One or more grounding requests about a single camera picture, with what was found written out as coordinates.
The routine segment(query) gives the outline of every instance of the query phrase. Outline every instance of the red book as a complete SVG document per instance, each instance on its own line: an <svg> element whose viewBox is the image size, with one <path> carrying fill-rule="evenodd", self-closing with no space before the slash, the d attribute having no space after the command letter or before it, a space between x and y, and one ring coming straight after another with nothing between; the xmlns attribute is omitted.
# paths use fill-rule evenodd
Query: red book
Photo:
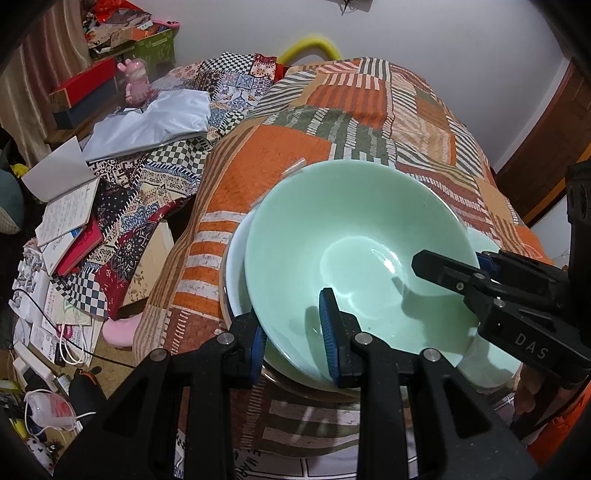
<svg viewBox="0 0 591 480"><path fill-rule="evenodd" d="M99 223L94 216L90 217L84 231L74 240L70 249L57 265L56 272L63 277L72 271L80 261L103 240Z"/></svg>

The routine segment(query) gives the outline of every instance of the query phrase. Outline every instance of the green box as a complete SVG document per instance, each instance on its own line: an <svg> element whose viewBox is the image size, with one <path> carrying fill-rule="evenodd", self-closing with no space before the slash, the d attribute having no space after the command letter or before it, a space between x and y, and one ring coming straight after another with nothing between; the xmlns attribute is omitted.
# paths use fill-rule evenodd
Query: green box
<svg viewBox="0 0 591 480"><path fill-rule="evenodd" d="M126 51L126 59L142 59L148 64L147 73L153 81L174 67L174 35L176 30L169 28L134 43L132 50Z"/></svg>

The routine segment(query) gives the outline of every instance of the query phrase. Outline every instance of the screw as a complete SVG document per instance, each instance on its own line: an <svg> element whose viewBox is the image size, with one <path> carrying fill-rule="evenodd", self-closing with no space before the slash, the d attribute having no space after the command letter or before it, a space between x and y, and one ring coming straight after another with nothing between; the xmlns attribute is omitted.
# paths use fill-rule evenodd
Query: screw
<svg viewBox="0 0 591 480"><path fill-rule="evenodd" d="M164 348L157 348L150 353L150 360L153 362L161 362L166 358L167 351Z"/></svg>
<svg viewBox="0 0 591 480"><path fill-rule="evenodd" d="M358 333L355 335L355 341L361 343L361 345L369 345L373 340L373 337L365 332Z"/></svg>
<svg viewBox="0 0 591 480"><path fill-rule="evenodd" d="M225 333L220 333L217 336L217 342L221 343L222 345L230 345L230 343L232 343L234 341L234 336L231 333L225 332Z"/></svg>
<svg viewBox="0 0 591 480"><path fill-rule="evenodd" d="M425 357L430 362L436 362L441 358L441 353L439 353L439 350L436 350L434 348L427 348L423 352L423 357Z"/></svg>

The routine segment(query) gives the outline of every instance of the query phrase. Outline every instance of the wooden door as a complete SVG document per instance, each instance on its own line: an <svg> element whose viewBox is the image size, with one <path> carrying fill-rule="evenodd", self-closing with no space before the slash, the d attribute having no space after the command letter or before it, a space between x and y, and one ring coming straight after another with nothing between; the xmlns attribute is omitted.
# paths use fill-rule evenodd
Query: wooden door
<svg viewBox="0 0 591 480"><path fill-rule="evenodd" d="M571 62L548 108L496 175L526 225L564 196L568 165L591 156L591 83Z"/></svg>

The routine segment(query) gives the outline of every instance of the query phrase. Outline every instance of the pink slipper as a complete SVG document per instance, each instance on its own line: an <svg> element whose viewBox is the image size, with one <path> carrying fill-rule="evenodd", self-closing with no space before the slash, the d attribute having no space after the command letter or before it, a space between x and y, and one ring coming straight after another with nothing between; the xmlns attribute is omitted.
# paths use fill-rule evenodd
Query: pink slipper
<svg viewBox="0 0 591 480"><path fill-rule="evenodd" d="M105 341L115 348L126 348L133 345L135 329L139 325L142 314L138 313L128 319L108 319L103 324L103 337Z"/></svg>

